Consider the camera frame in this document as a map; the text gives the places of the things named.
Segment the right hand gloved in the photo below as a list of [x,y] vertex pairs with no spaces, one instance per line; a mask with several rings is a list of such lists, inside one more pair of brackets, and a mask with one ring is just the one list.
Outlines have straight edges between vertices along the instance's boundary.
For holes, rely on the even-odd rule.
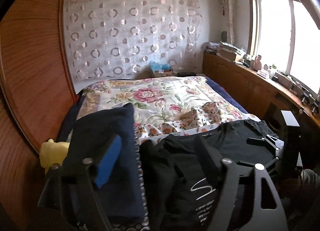
[[300,189],[302,190],[319,190],[320,177],[319,175],[310,170],[304,169],[300,174]]

